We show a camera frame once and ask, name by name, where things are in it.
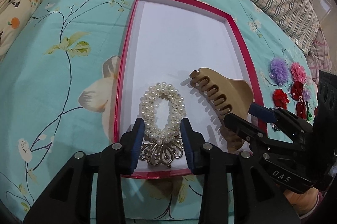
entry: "pink fabric flower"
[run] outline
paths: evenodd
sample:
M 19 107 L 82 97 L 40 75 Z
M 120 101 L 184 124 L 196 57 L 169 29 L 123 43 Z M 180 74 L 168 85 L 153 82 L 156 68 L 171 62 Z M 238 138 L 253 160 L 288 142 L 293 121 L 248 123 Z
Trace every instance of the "pink fabric flower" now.
M 305 83 L 307 79 L 307 74 L 304 70 L 304 67 L 301 66 L 298 62 L 293 62 L 290 66 L 290 72 L 293 75 L 294 81 L 299 81 L 301 83 Z

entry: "leaf print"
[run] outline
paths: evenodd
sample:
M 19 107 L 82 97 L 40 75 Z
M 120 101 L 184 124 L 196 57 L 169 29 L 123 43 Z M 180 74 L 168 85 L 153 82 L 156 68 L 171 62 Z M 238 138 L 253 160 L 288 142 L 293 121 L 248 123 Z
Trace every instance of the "leaf print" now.
M 19 190 L 23 195 L 27 194 L 26 188 L 22 184 L 19 185 Z
M 34 183 L 36 183 L 36 184 L 37 184 L 36 175 L 35 175 L 35 174 L 33 174 L 33 171 L 32 171 L 32 169 L 29 169 L 29 171 L 28 171 L 28 175 L 29 175 L 30 179 L 31 179 L 31 180 L 32 180 Z
M 45 140 L 46 137 L 47 137 L 47 135 L 42 134 L 42 135 L 39 136 L 39 140 Z
M 186 179 L 187 181 L 195 181 L 194 175 L 185 175 L 184 179 Z
M 183 203 L 187 194 L 187 185 L 182 183 L 179 190 L 178 202 Z
M 29 211 L 29 207 L 28 207 L 28 205 L 27 205 L 26 203 L 21 202 L 21 205 L 23 206 L 23 210 L 24 210 L 25 212 L 28 212 L 28 211 Z
M 86 36 L 86 35 L 89 35 L 89 34 L 90 34 L 90 32 L 76 32 L 76 33 L 72 34 L 69 38 L 69 46 L 71 46 L 72 44 L 77 42 L 83 36 Z
M 58 45 L 53 45 L 52 47 L 50 47 L 50 48 L 47 50 L 46 54 L 50 55 L 50 54 L 54 53 L 55 50 L 58 50 L 58 49 L 60 49 L 60 47 L 59 47 Z
M 70 57 L 73 58 L 74 56 L 88 56 L 91 48 L 89 43 L 79 42 L 73 49 L 67 49 L 66 51 L 69 53 Z
M 17 145 L 19 153 L 24 161 L 27 163 L 30 162 L 33 158 L 32 153 L 29 148 L 29 144 L 23 138 L 18 140 L 19 144 Z

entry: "red bow hair clip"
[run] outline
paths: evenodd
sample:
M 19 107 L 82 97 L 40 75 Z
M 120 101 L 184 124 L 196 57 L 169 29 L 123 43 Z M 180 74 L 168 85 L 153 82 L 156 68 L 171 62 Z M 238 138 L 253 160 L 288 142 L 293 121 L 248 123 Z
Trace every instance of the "red bow hair clip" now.
M 302 119 L 307 118 L 306 104 L 303 98 L 303 83 L 295 81 L 291 87 L 291 97 L 296 100 L 296 115 Z

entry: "white flower print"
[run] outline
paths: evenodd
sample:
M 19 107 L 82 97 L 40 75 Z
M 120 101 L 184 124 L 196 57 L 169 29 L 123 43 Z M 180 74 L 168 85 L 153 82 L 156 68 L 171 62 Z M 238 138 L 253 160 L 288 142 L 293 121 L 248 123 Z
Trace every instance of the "white flower print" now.
M 120 58 L 113 56 L 103 64 L 103 77 L 88 88 L 79 97 L 80 105 L 92 112 L 102 113 L 103 130 L 109 139 L 113 139 L 113 122 L 115 108 L 111 107 L 114 85 L 118 80 Z
M 258 12 L 258 13 L 261 13 L 261 9 L 260 8 L 258 8 L 255 4 L 253 4 L 254 5 L 254 9 L 255 9 L 255 11 L 256 12 Z
M 252 32 L 256 32 L 256 31 L 257 31 L 257 28 L 256 28 L 256 26 L 255 26 L 255 23 L 253 23 L 252 21 L 250 21 L 250 22 L 248 22 L 248 25 L 249 25 L 250 30 L 251 30 Z
M 261 28 L 261 23 L 259 20 L 255 20 L 255 26 L 256 28 Z
M 48 4 L 45 6 L 45 9 L 52 8 L 54 5 L 55 5 L 55 3 L 48 3 Z
M 17 145 L 17 147 L 19 149 L 19 153 L 22 159 L 26 161 L 27 163 L 30 162 L 33 156 L 30 151 L 28 142 L 24 140 L 23 138 L 20 138 L 18 141 L 19 141 L 19 144 Z

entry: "metal screw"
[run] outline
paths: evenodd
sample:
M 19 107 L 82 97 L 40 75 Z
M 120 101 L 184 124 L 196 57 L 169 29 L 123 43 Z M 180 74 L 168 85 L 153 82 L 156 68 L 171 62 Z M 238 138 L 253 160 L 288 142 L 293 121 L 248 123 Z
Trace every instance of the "metal screw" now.
M 211 143 L 204 143 L 203 148 L 206 150 L 210 150 L 213 148 L 213 145 Z
M 83 152 L 76 152 L 76 153 L 74 154 L 74 157 L 77 158 L 77 159 L 80 159 L 80 158 L 82 158 L 83 156 L 84 156 L 84 153 L 83 153 Z
M 269 154 L 264 153 L 264 154 L 263 154 L 263 158 L 266 159 L 266 160 L 268 160 L 268 159 L 270 158 L 270 156 L 269 156 Z
M 112 144 L 112 148 L 114 150 L 119 150 L 120 148 L 122 148 L 122 144 L 120 144 L 119 142 L 116 142 L 116 143 Z
M 250 153 L 247 152 L 247 151 L 242 151 L 242 152 L 241 152 L 241 156 L 242 156 L 243 158 L 250 158 Z

